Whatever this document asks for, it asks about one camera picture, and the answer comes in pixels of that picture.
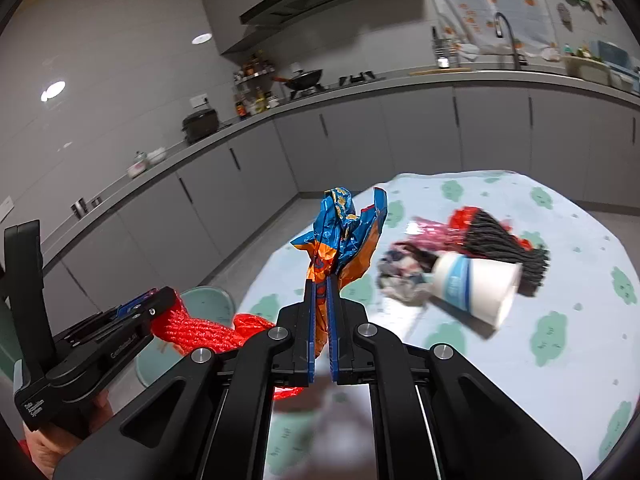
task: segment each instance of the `white paper cup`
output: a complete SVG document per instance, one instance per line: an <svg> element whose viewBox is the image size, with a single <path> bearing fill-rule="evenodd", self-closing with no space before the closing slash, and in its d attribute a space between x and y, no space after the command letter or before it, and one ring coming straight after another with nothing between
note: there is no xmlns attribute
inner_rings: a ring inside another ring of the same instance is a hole
<svg viewBox="0 0 640 480"><path fill-rule="evenodd" d="M522 264L467 258L447 252L433 266L432 293L499 328L520 285Z"/></svg>

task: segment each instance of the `silver screw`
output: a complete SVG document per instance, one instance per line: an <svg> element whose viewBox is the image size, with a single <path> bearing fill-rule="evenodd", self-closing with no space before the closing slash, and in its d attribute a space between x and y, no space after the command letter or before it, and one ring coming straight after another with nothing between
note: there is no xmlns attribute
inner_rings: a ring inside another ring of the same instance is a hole
<svg viewBox="0 0 640 480"><path fill-rule="evenodd" d="M271 339L279 341L280 339L284 339L287 335L289 335L289 330L287 330L283 326L274 326L271 330L268 331L268 334Z"/></svg>
<svg viewBox="0 0 640 480"><path fill-rule="evenodd" d="M358 334L364 337L371 337L378 333L378 327L371 323L363 323L358 327Z"/></svg>
<svg viewBox="0 0 640 480"><path fill-rule="evenodd" d="M212 353L208 348L196 348L191 352L191 360L195 363L206 363L211 359Z"/></svg>
<svg viewBox="0 0 640 480"><path fill-rule="evenodd" d="M449 345L438 345L433 349L433 354L438 359L451 359L453 357L453 348L451 348Z"/></svg>

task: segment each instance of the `round table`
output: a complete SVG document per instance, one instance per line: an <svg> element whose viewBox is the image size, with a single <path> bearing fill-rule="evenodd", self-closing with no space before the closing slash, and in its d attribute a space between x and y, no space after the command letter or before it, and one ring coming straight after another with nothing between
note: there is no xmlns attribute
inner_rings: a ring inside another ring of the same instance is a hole
<svg viewBox="0 0 640 480"><path fill-rule="evenodd" d="M516 173L401 174L379 187L388 195L382 236L370 269L341 295L405 343L454 346L575 456L587 478L622 434L640 392L640 285L620 242L570 200ZM372 200L369 189L354 205L359 211ZM412 216L446 222L465 205L507 219L515 235L550 252L542 287L533 298L517 295L495 333L454 309L404 306L376 286L377 261L405 238ZM304 251L275 251L239 312L275 321L280 307L301 300L307 266ZM313 386L274 403L264 478L376 478L368 387L332 383L326 349Z"/></svg>

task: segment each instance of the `white curtain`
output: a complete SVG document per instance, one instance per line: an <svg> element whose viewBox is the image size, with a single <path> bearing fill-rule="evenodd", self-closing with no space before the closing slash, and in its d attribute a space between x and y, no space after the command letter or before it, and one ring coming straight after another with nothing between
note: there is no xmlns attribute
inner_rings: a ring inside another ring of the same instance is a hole
<svg viewBox="0 0 640 480"><path fill-rule="evenodd" d="M479 47L480 54L511 52L507 28L504 38L495 36L494 15L502 12L516 37L516 47L528 56L540 56L557 47L556 34L545 0L434 0L441 30L446 38Z"/></svg>

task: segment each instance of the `black knit fabric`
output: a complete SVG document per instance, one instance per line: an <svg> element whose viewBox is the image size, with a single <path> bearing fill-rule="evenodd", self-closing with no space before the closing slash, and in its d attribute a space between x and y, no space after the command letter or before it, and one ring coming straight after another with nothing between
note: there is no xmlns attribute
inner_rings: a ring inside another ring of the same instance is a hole
<svg viewBox="0 0 640 480"><path fill-rule="evenodd" d="M548 251L534 248L527 251L494 217L479 210L465 235L465 251L473 256L508 264L522 264L520 283L524 290L535 292L548 267Z"/></svg>

